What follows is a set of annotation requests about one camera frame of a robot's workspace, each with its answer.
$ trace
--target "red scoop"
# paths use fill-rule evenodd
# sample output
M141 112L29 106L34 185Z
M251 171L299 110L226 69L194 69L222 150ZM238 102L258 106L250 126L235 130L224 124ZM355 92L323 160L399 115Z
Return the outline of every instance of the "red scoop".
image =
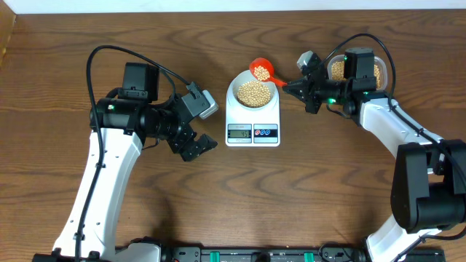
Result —
M274 70L272 63L270 63L270 61L262 57L256 58L253 62L251 62L251 64L249 64L249 71L251 74L253 74L253 76L256 79L257 79L257 76L254 75L254 68L259 67L259 66L262 66L266 70L268 70L269 75L270 75L270 77L267 80L264 80L264 82L271 81L271 82L274 82L274 84L276 84L279 87L284 87L286 85L285 82L273 77L275 70Z

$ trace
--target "bowl of soybeans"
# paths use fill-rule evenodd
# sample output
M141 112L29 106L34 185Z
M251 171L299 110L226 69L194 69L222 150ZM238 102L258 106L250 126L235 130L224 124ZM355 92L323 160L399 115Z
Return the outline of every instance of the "bowl of soybeans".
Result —
M345 81L344 55L337 55L327 65L328 78L337 81ZM385 90L388 84L387 66L385 62L374 56L374 76L377 78L377 90Z
M247 70L239 74L232 82L233 95L241 105L247 108L262 108L277 92L272 82L260 82Z

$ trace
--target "wooden table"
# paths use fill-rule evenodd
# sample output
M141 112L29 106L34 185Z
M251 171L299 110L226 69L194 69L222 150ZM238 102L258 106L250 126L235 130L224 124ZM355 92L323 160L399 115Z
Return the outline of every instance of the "wooden table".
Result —
M279 148L224 143L229 83L256 57L284 80L299 55L325 57L354 33L379 36L398 73L395 96L427 129L466 140L466 10L20 15L0 70L0 259L48 253L71 211L89 148L84 68L92 49L115 44L151 57L210 90L220 110L192 125L218 141L191 163L165 142L144 151L128 183L118 245L152 236L205 246L358 245L389 217L395 161L369 132L281 95ZM373 47L358 39L347 47ZM125 62L93 64L97 98L120 87ZM178 90L186 93L182 84ZM170 93L162 79L160 97ZM447 232L453 234L460 229ZM463 261L466 241L435 242Z

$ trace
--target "digital kitchen scale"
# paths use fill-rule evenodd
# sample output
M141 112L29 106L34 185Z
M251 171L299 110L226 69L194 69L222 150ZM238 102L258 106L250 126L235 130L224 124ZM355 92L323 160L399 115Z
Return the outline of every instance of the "digital kitchen scale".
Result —
M242 105L237 99L241 85L257 81L247 70L239 74L226 92L226 128L227 146L278 146L280 144L280 100L278 90L272 82L266 85L272 99L260 108Z

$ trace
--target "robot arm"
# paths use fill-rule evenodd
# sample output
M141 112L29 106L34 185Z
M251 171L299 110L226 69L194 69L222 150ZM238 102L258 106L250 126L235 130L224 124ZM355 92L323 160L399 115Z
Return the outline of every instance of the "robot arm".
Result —
M78 222L99 159L98 134L95 132L95 122L99 121L105 153L82 229L80 255L102 261L160 260L160 248L144 243L133 244L115 253L115 232L131 170L146 138L166 140L172 152L180 154L186 162L215 148L217 142L207 135L201 135L195 141L196 132L189 122L196 116L209 117L218 106L210 93L200 91L194 82L187 86L187 95L175 94L166 103L150 104L157 99L158 72L159 69L153 66L127 63L123 88L98 101L98 118L92 114L90 117L93 132L84 177L65 228L54 244L52 256L71 259L76 254ZM45 259L50 257L36 255L34 258L48 261Z
M390 102L398 114L389 107L388 94L376 90L372 49L348 49L344 61L347 81L332 81L320 58L308 51L297 63L304 77L288 83L283 91L305 103L306 112L311 114L316 114L322 103L343 105L344 114L339 114L372 132L396 158L391 193L393 215L367 238L366 255L373 262L402 261L406 252L422 239L463 223L466 216L464 178L418 131L442 143L463 170L466 144L460 140L444 141L427 131L394 99ZM443 175L444 181L429 184L428 174L433 173Z
M392 100L392 104L398 106L396 100ZM414 121L399 106L397 110L417 128L423 129L420 124ZM363 103L360 110L360 125L365 130L373 133L395 158L399 145L407 143L418 143L420 145L431 144L430 141L416 133L415 130L410 128L390 110L388 98L377 98ZM426 129L424 129L424 133L427 133L439 143L442 140L442 137Z

